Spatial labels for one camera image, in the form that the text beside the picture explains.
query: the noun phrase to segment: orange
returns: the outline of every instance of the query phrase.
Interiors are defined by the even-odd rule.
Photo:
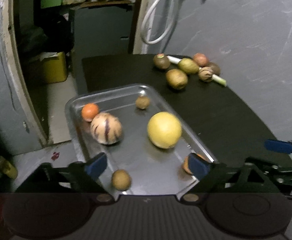
[[[98,105],[93,103],[85,105],[82,109],[82,117],[86,122],[91,122],[98,113]]]
[[[206,158],[204,158],[203,156],[201,156],[200,154],[198,154],[198,153],[196,153],[199,157],[201,157],[202,159],[204,159],[204,160],[206,160]],[[183,163],[183,165],[182,165],[182,167],[183,167],[183,170],[185,171],[185,172],[187,172],[188,174],[190,174],[190,175],[193,175],[193,173],[190,171],[190,169],[188,168],[188,158],[189,158],[189,156],[186,156],[186,158],[184,159],[184,163]]]

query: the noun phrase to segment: floor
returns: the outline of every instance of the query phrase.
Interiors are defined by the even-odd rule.
[[[75,161],[76,153],[70,141],[13,156],[12,162],[18,170],[18,176],[12,182],[10,190],[15,191],[41,163],[52,163],[54,168],[62,168]]]
[[[29,87],[35,112],[50,143],[57,144],[70,140],[65,117],[65,104],[77,95],[75,81],[71,74],[61,83]]]
[[[47,85],[48,124],[54,144],[71,139],[65,116],[66,103],[77,95],[75,81],[69,74],[66,81]]]

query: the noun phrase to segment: door frame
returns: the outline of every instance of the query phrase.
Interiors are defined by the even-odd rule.
[[[3,49],[10,77],[22,109],[26,115],[27,125],[33,128],[42,147],[45,147],[49,142],[49,138],[48,135],[45,134],[33,107],[19,61],[14,27],[14,0],[0,0],[0,7],[2,9]]]
[[[136,3],[139,6],[139,8],[135,9],[135,11],[138,14],[137,16],[138,19],[136,23],[136,28],[134,29],[135,39],[134,39],[133,54],[147,54],[148,45],[142,41],[141,26],[142,26],[142,21],[144,20],[144,17],[147,13],[147,10],[149,9],[149,7],[152,5],[154,1],[155,0],[136,0]],[[150,16],[150,19],[148,21],[148,25],[147,25],[149,28],[148,33],[147,33],[148,38],[150,37],[150,34],[151,34],[151,28],[154,22],[155,11],[156,11],[156,8],[153,10],[153,13]]]

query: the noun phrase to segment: yellow bin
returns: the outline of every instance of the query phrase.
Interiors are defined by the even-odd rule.
[[[67,79],[65,53],[59,52],[54,57],[41,61],[41,79],[44,83],[64,82]]]

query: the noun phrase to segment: red stain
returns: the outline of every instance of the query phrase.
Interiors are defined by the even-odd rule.
[[[55,160],[57,160],[58,158],[59,158],[59,153],[54,152],[54,153],[53,153],[53,156],[51,157],[51,159],[52,159],[53,161],[55,161]]]

